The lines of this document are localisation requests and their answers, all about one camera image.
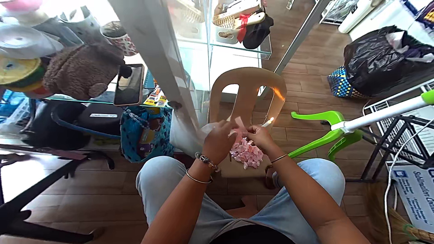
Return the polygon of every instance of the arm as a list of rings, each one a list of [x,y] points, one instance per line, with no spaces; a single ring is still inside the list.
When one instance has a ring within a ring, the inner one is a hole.
[[[214,164],[219,164],[229,153],[236,133],[228,137],[231,129],[238,128],[232,122],[221,121],[205,138],[203,154]],[[196,159],[188,173],[191,177],[208,182],[212,168]],[[207,184],[199,183],[185,175],[149,226],[142,244],[188,243],[196,225]]]
[[[286,154],[274,143],[264,127],[253,125],[247,130],[249,132],[244,133],[243,137],[253,140],[270,161]],[[327,191],[292,159],[283,157],[274,162],[273,167],[322,244],[369,244]]]

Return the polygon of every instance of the hand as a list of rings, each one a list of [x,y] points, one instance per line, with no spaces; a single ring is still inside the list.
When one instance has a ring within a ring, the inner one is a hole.
[[[219,164],[229,153],[235,142],[237,133],[231,134],[230,130],[238,128],[234,122],[222,120],[205,138],[202,154],[209,158],[215,165]]]
[[[252,145],[256,145],[264,154],[268,156],[271,151],[275,151],[279,148],[274,143],[267,129],[260,125],[252,125],[248,127],[247,132],[243,132],[242,136],[252,140]]]

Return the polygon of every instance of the white wall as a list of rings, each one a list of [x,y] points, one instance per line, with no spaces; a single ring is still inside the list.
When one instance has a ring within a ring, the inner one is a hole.
[[[413,5],[415,5],[416,8],[422,8],[430,1],[431,0],[415,0]],[[349,35],[352,40],[355,40],[373,30],[385,26],[396,25],[400,29],[407,30],[410,35],[419,41],[434,46],[434,39],[428,35],[421,23],[414,20],[412,14],[399,2],[399,0],[392,0],[390,5],[384,8],[380,13],[377,13],[380,9],[381,6],[378,6],[377,9],[374,9],[350,31]]]

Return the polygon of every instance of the stuffed animal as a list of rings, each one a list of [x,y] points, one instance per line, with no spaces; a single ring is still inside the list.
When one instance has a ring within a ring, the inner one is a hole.
[[[125,64],[123,51],[105,43],[65,48],[50,61],[44,87],[77,100],[101,95]]]

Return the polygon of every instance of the knee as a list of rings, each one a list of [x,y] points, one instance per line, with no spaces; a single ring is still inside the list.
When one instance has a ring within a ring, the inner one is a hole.
[[[298,165],[314,178],[337,204],[341,204],[345,190],[345,177],[335,163],[323,158],[312,158]]]
[[[159,156],[147,161],[136,178],[136,188],[140,195],[142,192],[160,191],[172,181],[180,181],[185,174],[185,166],[178,160]]]

